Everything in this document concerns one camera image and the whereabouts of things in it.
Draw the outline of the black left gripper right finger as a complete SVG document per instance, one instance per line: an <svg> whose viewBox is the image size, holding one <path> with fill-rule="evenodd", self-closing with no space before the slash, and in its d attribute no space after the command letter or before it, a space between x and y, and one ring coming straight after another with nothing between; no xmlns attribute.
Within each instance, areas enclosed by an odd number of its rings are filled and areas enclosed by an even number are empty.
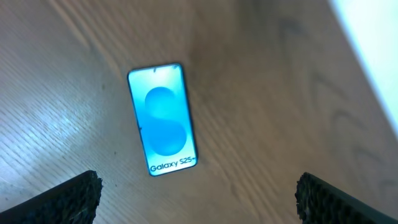
<svg viewBox="0 0 398 224"><path fill-rule="evenodd" d="M297 182L297 214L302 223L397 224L397 220L305 172Z"/></svg>

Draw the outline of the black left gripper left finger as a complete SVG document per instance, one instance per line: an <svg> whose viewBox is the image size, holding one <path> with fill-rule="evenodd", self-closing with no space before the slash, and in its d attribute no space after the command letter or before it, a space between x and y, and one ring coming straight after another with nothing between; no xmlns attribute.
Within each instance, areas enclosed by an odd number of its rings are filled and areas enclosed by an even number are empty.
<svg viewBox="0 0 398 224"><path fill-rule="evenodd" d="M92 224L102 188L102 179L88 170L1 212L1 223Z"/></svg>

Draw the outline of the blue Galaxy smartphone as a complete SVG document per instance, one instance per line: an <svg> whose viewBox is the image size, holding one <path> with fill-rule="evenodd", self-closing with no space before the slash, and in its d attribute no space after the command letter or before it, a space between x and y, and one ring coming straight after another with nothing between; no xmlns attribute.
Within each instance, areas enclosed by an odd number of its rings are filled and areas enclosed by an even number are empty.
<svg viewBox="0 0 398 224"><path fill-rule="evenodd" d="M196 166L198 151L182 65L133 69L127 84L149 174L157 177Z"/></svg>

